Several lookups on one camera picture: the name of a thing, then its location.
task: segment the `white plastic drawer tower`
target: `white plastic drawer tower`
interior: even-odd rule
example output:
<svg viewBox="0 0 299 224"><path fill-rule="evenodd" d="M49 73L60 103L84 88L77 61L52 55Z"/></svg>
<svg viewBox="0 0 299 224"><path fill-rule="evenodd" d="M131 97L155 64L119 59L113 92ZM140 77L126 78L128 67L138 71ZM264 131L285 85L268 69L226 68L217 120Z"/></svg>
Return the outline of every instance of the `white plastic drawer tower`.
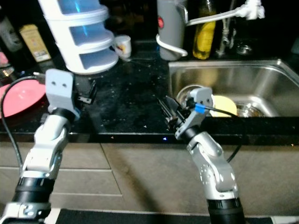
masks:
<svg viewBox="0 0 299 224"><path fill-rule="evenodd" d="M110 69L117 54L109 47L114 35L104 21L108 8L99 0L39 0L66 67L77 74Z"/></svg>

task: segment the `pink plate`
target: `pink plate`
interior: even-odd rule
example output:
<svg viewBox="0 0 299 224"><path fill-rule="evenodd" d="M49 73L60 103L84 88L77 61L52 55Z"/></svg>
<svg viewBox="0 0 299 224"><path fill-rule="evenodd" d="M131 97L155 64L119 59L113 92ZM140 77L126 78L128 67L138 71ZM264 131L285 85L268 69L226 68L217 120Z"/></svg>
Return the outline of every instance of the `pink plate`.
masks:
<svg viewBox="0 0 299 224"><path fill-rule="evenodd" d="M0 98L2 98L5 89L9 85L0 88ZM38 102L44 95L45 86L39 84L36 80L24 80L12 87L4 99L5 117L17 114Z"/></svg>

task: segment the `blue tape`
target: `blue tape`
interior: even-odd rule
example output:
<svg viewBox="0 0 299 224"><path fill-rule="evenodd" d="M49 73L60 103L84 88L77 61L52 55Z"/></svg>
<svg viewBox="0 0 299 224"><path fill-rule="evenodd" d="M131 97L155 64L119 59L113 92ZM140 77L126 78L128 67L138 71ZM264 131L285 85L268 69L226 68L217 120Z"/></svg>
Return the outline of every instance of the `blue tape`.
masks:
<svg viewBox="0 0 299 224"><path fill-rule="evenodd" d="M204 114L205 113L205 106L202 105L202 104L195 104L195 111L197 113L201 113L201 114Z"/></svg>

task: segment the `white faucet handle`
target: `white faucet handle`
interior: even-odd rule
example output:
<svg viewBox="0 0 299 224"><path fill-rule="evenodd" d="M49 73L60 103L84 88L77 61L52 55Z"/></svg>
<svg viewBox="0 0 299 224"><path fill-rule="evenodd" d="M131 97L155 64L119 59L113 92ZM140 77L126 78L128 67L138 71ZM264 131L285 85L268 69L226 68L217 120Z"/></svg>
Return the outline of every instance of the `white faucet handle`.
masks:
<svg viewBox="0 0 299 224"><path fill-rule="evenodd" d="M259 19L265 18L265 8L263 6L260 6L257 14Z"/></svg>

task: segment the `black mat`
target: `black mat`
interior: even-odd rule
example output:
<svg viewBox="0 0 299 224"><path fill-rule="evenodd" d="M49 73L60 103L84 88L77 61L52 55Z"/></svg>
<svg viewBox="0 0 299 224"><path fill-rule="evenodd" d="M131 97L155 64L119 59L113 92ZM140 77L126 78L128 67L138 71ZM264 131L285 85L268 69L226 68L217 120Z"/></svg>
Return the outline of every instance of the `black mat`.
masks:
<svg viewBox="0 0 299 224"><path fill-rule="evenodd" d="M249 224L272 224L271 218L248 218ZM210 224L205 216L112 213L61 209L56 224Z"/></svg>

